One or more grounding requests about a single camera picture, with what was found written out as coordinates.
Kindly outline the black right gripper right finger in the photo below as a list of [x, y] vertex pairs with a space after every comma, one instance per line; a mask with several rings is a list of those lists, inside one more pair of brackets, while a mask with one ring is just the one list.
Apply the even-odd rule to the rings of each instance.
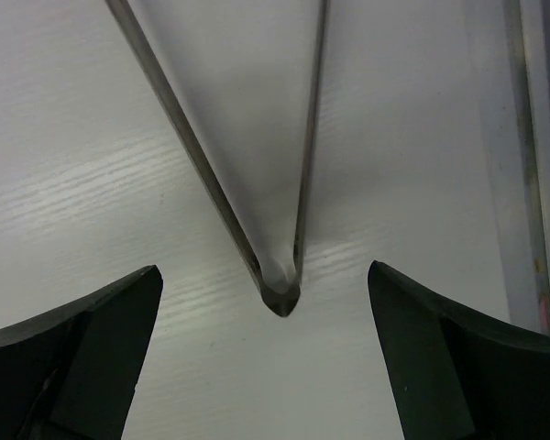
[[375, 261], [368, 293], [406, 439], [550, 439], [550, 336]]

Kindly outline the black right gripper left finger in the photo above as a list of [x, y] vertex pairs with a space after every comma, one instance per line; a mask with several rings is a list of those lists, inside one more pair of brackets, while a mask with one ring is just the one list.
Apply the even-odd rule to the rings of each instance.
[[146, 266], [0, 329], [0, 439], [119, 439], [162, 294]]

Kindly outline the metal serving tongs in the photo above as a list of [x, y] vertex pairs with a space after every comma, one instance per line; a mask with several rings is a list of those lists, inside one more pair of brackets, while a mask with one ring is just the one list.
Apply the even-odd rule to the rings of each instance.
[[108, 1], [106, 5], [133, 52], [139, 67], [145, 74], [172, 128], [180, 138], [193, 167], [203, 183], [203, 187], [246, 264], [262, 301], [277, 316], [282, 318], [289, 316], [295, 309], [302, 293], [306, 227], [320, 115], [321, 89], [325, 73], [325, 46], [330, 3], [321, 1], [318, 8], [309, 104], [303, 140], [302, 172], [293, 236], [292, 261], [294, 274], [281, 291], [278, 291], [266, 281], [259, 258], [251, 246], [231, 203], [228, 201], [226, 193], [217, 179], [213, 167], [206, 157], [203, 147], [195, 135], [192, 125], [184, 113], [178, 97], [173, 91], [153, 48], [150, 46], [130, 3], [128, 1]]

